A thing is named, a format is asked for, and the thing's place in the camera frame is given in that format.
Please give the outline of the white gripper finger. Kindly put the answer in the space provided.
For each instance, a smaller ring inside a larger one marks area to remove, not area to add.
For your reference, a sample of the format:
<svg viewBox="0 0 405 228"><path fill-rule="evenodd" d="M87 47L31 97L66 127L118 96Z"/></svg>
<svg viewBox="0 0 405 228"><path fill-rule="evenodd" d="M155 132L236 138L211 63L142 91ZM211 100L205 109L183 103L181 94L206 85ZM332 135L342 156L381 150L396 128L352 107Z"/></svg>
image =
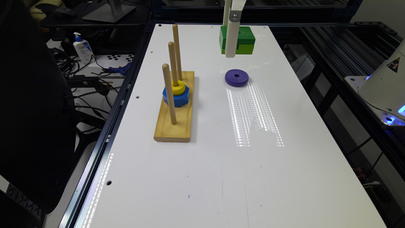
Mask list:
<svg viewBox="0 0 405 228"><path fill-rule="evenodd" d="M228 25L228 19L229 19L229 14L230 14L230 8L232 5L232 0L224 0L224 11L223 11L223 26Z"/></svg>
<svg viewBox="0 0 405 228"><path fill-rule="evenodd" d="M236 55L240 19L242 10L246 4L246 0L232 0L230 14L227 25L227 36L225 44L225 56L227 58L234 58Z"/></svg>

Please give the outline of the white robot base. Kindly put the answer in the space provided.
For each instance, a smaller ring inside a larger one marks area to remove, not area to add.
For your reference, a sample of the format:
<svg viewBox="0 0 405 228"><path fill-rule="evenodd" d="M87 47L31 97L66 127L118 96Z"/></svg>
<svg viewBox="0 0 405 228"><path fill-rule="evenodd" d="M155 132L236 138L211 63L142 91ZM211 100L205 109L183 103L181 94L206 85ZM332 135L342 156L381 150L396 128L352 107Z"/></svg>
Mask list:
<svg viewBox="0 0 405 228"><path fill-rule="evenodd" d="M347 76L345 81L380 121L404 126L404 43L369 76Z"/></svg>

